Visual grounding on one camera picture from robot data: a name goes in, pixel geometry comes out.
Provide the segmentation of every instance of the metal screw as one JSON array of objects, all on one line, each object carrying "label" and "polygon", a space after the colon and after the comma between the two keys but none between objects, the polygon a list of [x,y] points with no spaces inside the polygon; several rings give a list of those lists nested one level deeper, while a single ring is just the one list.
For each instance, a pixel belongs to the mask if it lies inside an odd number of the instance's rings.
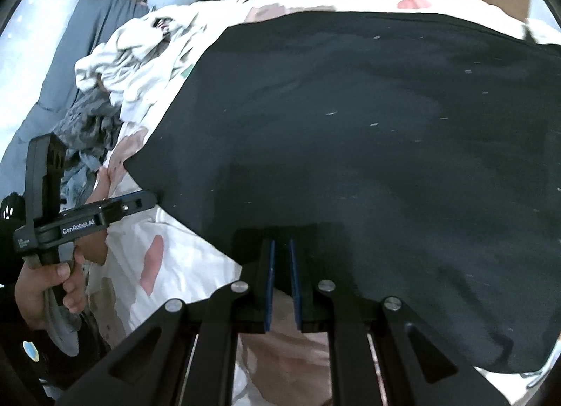
[{"label": "metal screw", "polygon": [[178,298],[172,298],[165,303],[165,310],[170,313],[177,313],[181,308],[183,308],[183,303]]},{"label": "metal screw", "polygon": [[235,283],[232,283],[230,288],[236,294],[243,294],[249,289],[249,284],[246,283],[245,281],[236,281]]},{"label": "metal screw", "polygon": [[401,308],[401,300],[397,297],[388,297],[384,301],[384,306],[390,311],[399,311]]},{"label": "metal screw", "polygon": [[318,283],[318,289],[322,292],[333,292],[335,290],[335,283],[330,279],[321,280]]}]

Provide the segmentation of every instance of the gray crumpled cloth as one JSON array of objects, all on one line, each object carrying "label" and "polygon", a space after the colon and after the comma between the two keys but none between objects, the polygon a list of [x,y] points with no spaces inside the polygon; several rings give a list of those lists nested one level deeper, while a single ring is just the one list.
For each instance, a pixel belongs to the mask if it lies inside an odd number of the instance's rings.
[{"label": "gray crumpled cloth", "polygon": [[82,93],[53,133],[66,145],[61,197],[66,208],[83,205],[94,188],[95,173],[108,151],[117,144],[122,121],[120,107],[99,87]]}]

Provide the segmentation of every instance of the red stain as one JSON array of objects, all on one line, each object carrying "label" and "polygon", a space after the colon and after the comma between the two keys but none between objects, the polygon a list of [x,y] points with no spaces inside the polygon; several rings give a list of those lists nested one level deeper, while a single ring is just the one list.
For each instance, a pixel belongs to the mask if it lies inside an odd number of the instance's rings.
[{"label": "red stain", "polygon": [[397,3],[398,9],[426,9],[431,6],[427,0],[403,0]]},{"label": "red stain", "polygon": [[149,296],[154,291],[154,283],[162,267],[163,258],[164,239],[161,235],[156,235],[150,248],[146,251],[146,255],[144,256],[144,269],[140,275],[140,285]]}]

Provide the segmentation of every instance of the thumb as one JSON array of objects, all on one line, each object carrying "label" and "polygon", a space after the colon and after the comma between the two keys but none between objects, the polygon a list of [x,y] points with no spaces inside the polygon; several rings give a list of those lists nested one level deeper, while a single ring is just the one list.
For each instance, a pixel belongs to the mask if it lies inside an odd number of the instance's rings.
[{"label": "thumb", "polygon": [[70,267],[67,263],[45,265],[32,270],[30,276],[32,277],[29,281],[30,292],[40,293],[65,282],[70,277]]}]

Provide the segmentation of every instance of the hand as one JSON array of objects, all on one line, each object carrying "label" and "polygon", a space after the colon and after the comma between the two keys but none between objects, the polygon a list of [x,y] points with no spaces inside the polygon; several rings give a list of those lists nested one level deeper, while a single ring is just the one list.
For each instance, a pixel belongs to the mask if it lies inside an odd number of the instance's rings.
[{"label": "hand", "polygon": [[70,274],[67,263],[47,265],[39,269],[31,269],[23,264],[15,287],[16,304],[21,316],[32,330],[45,328],[44,291],[62,284],[66,295],[62,302],[68,310],[77,314],[86,305],[86,286],[83,279],[83,255],[74,254],[74,272]]},{"label": "hand", "polygon": [[[110,186],[111,181],[109,179],[107,169],[102,167],[97,173],[97,186],[86,203],[107,199],[107,197],[109,197]],[[105,264],[107,257],[107,245],[105,244],[106,237],[107,230],[100,230],[99,232],[94,232],[93,234],[78,238],[74,241],[74,246],[76,246],[75,252],[83,255],[90,262],[103,265]]]}]

